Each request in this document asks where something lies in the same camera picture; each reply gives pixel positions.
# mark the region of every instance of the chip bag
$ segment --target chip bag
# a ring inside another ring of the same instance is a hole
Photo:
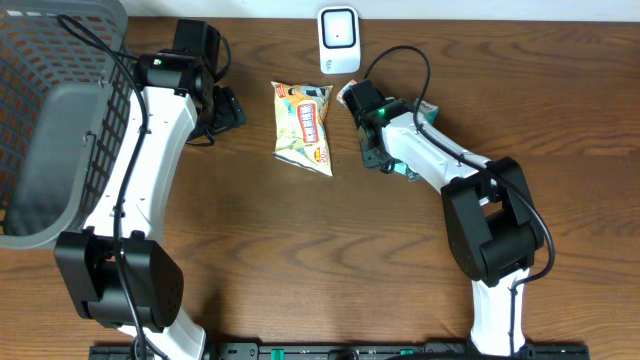
[[[322,122],[333,86],[284,85],[275,89],[277,140],[273,156],[325,175],[331,173],[329,144]]]

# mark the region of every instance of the robotic arm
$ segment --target robotic arm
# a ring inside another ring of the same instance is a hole
[[[185,142],[240,126],[246,117],[233,91],[214,85],[220,34],[203,21],[180,20],[173,48],[138,58],[134,78],[149,116],[145,141],[127,187],[122,233],[125,271],[145,338],[169,359],[202,358],[206,335],[181,308],[183,275],[164,252],[164,209]],[[136,146],[142,113],[132,94],[129,121],[105,191],[85,230],[60,234],[55,257],[78,314],[136,336],[125,292],[118,281],[113,240],[115,199]]]
[[[215,83],[228,65],[215,73],[220,34],[202,21],[180,20],[173,48],[138,58],[137,87],[148,109],[149,125],[127,187],[122,213],[122,243],[130,295],[135,299],[144,338],[157,359],[224,360],[400,360],[504,358],[525,345],[520,329],[522,291],[511,300],[511,286],[528,275],[542,231],[512,194],[473,167],[461,164],[423,136],[412,121],[414,107],[385,99],[370,81],[355,84],[344,100],[358,128],[367,167],[405,162],[442,196],[449,246],[460,269],[472,280],[475,320],[471,348],[465,344],[429,342],[424,346],[292,345],[250,343],[211,345],[204,329],[181,308],[183,274],[162,249],[163,218],[179,154],[186,141],[214,135],[246,122],[230,88]],[[80,317],[93,319],[131,336],[137,335],[127,292],[110,261],[115,244],[115,197],[134,152],[142,113],[132,95],[129,123],[109,183],[81,233],[61,233],[54,250],[58,268]],[[518,164],[510,158],[492,162],[468,152],[418,119],[430,136],[466,160],[508,180],[529,202],[531,197]],[[485,216],[482,206],[502,203]],[[515,319],[510,329],[511,314]],[[518,358],[589,359],[585,347],[527,346]],[[130,359],[129,349],[92,348],[90,359]]]
[[[475,319],[471,341],[485,355],[511,355],[511,286],[528,276],[534,252],[543,244],[539,225],[506,189],[458,162],[416,130],[413,105],[385,99],[371,81],[344,94],[360,137],[367,167],[393,167],[402,161],[442,195],[449,247],[460,269],[472,280]],[[522,170],[505,158],[496,162],[460,147],[431,126],[422,114],[418,123],[440,143],[466,160],[490,169],[531,199]],[[484,215],[482,205],[502,202]],[[514,348],[525,344],[520,326],[522,294],[515,299]]]

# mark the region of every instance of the small white box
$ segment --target small white box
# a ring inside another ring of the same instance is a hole
[[[329,6],[318,13],[320,70],[346,74],[360,68],[358,12],[350,6]]]

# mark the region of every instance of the white device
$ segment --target white device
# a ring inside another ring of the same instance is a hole
[[[484,156],[474,154],[447,136],[442,134],[431,124],[424,115],[418,115],[418,123],[440,143],[446,145],[458,154],[464,154],[465,159],[482,167],[490,160]],[[433,143],[416,131],[413,114],[407,112],[391,120],[382,128],[382,138],[385,150],[391,157],[398,159],[420,174],[438,192],[454,178],[466,178],[477,170],[459,163],[456,159],[440,150]],[[480,199],[480,205],[488,203],[487,198]],[[497,286],[489,287],[482,281],[472,281],[474,321],[471,329],[471,341],[483,355],[509,356],[511,355],[509,337],[511,312],[511,286],[520,279],[528,276],[529,269],[515,271],[500,280]],[[514,314],[514,348],[520,349],[525,344],[522,334],[522,297],[524,286],[520,286],[515,299]]]
[[[360,68],[360,25],[350,6],[329,6],[318,13],[320,70],[347,74]]]
[[[194,129],[198,114],[190,95],[180,96],[174,89],[147,86],[142,91],[149,113],[149,131],[138,155],[125,195],[122,233],[133,230],[145,233],[146,239],[163,243],[164,209],[180,152]],[[113,234],[113,203],[122,184],[133,148],[135,147],[142,112],[135,93],[129,99],[131,110],[120,152],[106,189],[84,227],[93,227],[94,234]],[[121,332],[136,336],[133,326],[123,325]],[[206,334],[181,307],[176,320],[161,333],[144,328],[147,341],[154,344],[169,359],[200,360]]]

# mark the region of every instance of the green connector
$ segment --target green connector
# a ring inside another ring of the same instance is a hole
[[[284,350],[281,350],[281,349],[271,350],[271,360],[284,360]]]

